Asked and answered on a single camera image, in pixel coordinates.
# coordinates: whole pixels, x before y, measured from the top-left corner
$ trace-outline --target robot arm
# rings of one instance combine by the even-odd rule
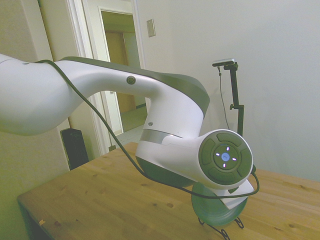
[[[151,100],[136,151],[153,179],[186,187],[201,183],[217,196],[251,193],[253,158],[247,142],[230,130],[199,136],[209,96],[195,78],[67,57],[56,65],[86,97],[115,91]],[[63,122],[82,99],[49,64],[0,54],[0,131],[36,135]],[[247,197],[225,198],[233,209]]]

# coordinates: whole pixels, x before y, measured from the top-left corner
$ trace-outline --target black pole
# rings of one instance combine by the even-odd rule
[[[244,105],[239,105],[237,74],[236,74],[236,71],[238,70],[238,63],[235,62],[234,64],[225,65],[223,67],[223,69],[224,70],[230,70],[232,98],[233,98],[233,104],[230,105],[230,110],[231,109],[238,109],[237,132],[238,132],[239,135],[242,136],[243,135],[243,131],[244,131],[245,106]]]

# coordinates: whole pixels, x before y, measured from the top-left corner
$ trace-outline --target black speaker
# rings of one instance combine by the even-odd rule
[[[70,170],[89,162],[84,138],[80,130],[68,128],[61,131],[61,136],[69,158]]]

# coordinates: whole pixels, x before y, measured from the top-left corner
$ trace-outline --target doorway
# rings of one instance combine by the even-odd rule
[[[110,62],[140,68],[133,15],[101,11],[101,16]],[[147,118],[145,98],[120,92],[114,94],[123,132],[144,125]]]

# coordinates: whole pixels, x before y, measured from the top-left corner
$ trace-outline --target gray band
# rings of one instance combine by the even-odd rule
[[[143,129],[140,141],[146,141],[146,142],[151,142],[155,144],[162,144],[162,141],[167,136],[174,136],[174,135],[163,132],[163,131]]]

